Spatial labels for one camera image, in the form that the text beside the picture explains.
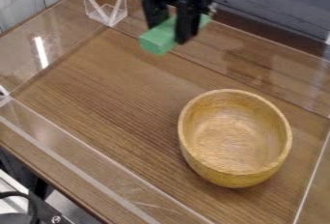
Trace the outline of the clear acrylic corner bracket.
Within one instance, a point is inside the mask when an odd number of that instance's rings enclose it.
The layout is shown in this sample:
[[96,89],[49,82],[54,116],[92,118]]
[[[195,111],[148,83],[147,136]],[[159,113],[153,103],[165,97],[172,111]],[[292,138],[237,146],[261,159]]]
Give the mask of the clear acrylic corner bracket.
[[116,0],[114,5],[98,5],[94,0],[82,0],[89,19],[113,27],[128,16],[126,0]]

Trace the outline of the black metal clamp bracket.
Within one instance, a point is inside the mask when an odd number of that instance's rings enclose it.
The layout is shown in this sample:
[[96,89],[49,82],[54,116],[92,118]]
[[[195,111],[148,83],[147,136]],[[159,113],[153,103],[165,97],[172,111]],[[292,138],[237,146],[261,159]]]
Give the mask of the black metal clamp bracket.
[[37,217],[34,224],[77,224],[62,213],[62,211],[46,202],[49,193],[36,194],[28,192],[28,210],[26,213]]

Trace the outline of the clear acrylic tray walls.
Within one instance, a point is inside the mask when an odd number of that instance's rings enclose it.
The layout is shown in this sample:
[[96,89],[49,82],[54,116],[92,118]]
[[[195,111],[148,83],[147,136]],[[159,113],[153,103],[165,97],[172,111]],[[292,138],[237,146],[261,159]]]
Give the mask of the clear acrylic tray walls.
[[[105,223],[330,224],[330,44],[213,22],[156,56],[137,0],[114,27],[85,11],[62,0],[0,36],[0,148]],[[292,128],[281,168],[245,189],[179,150],[179,113],[215,89],[265,98]]]

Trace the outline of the green rectangular block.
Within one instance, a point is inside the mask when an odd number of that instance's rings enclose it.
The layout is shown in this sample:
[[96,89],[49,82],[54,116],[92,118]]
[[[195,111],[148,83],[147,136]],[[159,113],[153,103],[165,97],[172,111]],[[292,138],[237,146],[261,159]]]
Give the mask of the green rectangular block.
[[149,28],[139,36],[140,48],[155,55],[165,55],[177,45],[177,41],[175,40],[175,25],[176,15]]

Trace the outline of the brown wooden bowl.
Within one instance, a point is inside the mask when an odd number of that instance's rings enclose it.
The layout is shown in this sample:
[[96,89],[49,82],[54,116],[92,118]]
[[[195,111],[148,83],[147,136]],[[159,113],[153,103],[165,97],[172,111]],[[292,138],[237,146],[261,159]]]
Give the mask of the brown wooden bowl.
[[177,119],[187,164],[207,181],[244,188],[265,181],[292,146],[292,131],[277,107],[235,89],[212,90],[189,100]]

